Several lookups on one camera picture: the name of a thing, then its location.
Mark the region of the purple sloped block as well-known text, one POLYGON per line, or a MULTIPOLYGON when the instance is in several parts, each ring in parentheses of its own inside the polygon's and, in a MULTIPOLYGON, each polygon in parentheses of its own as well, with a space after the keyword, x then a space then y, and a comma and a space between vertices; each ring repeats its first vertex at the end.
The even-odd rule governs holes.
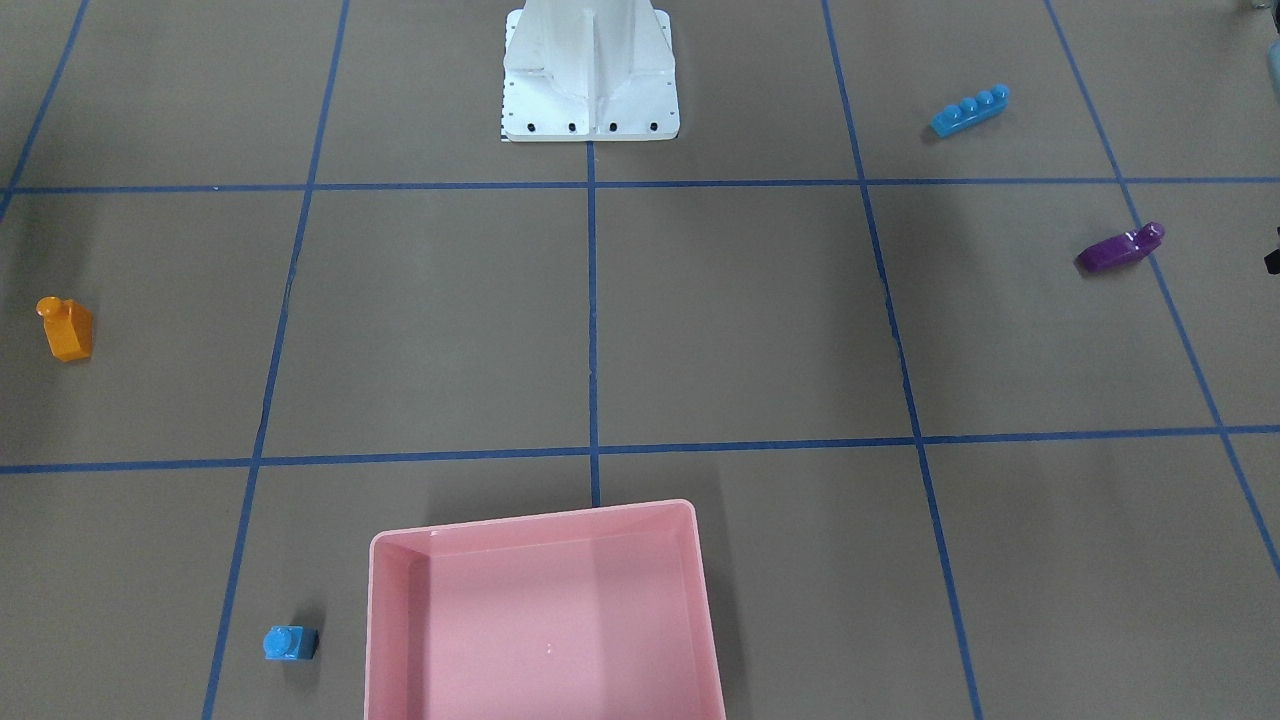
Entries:
POLYGON ((1084 273, 1096 274, 1146 260, 1161 247, 1166 234, 1158 222, 1102 240, 1082 250, 1075 258, 1075 265, 1084 273))

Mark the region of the small blue block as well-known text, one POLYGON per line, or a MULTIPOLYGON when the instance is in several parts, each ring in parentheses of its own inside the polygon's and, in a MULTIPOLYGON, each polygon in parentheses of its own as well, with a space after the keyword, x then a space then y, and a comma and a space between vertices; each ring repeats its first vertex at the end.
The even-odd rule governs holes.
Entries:
POLYGON ((317 630, 298 625, 270 626, 262 638, 262 656, 273 662, 308 662, 317 648, 317 630))

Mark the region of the orange sloped block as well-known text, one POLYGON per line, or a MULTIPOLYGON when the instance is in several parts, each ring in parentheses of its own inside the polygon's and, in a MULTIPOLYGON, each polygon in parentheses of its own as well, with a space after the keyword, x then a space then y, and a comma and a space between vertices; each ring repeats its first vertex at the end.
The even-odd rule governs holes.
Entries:
POLYGON ((93 352, 93 314, 73 299, 47 296, 36 305, 51 355, 61 363, 86 360, 93 352))

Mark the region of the pink plastic box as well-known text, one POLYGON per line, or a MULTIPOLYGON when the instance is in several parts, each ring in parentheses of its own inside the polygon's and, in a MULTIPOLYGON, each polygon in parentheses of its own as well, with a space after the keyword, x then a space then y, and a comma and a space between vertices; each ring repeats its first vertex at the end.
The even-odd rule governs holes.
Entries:
POLYGON ((385 530, 366 719, 722 719, 684 498, 385 530))

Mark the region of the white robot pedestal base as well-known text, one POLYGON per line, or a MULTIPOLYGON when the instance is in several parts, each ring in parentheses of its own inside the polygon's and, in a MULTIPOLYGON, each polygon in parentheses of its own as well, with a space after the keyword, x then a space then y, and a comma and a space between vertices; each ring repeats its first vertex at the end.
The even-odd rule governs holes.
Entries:
POLYGON ((500 140, 678 137, 671 18, 649 1, 526 1, 504 23, 500 140))

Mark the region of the long blue four-stud block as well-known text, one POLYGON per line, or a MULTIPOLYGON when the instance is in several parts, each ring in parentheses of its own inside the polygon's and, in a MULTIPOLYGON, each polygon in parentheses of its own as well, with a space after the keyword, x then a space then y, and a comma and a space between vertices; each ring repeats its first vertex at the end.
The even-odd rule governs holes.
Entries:
POLYGON ((984 88, 948 104, 931 119, 929 127, 940 138, 951 137, 1002 114, 1009 106, 1010 95, 1006 85, 984 88))

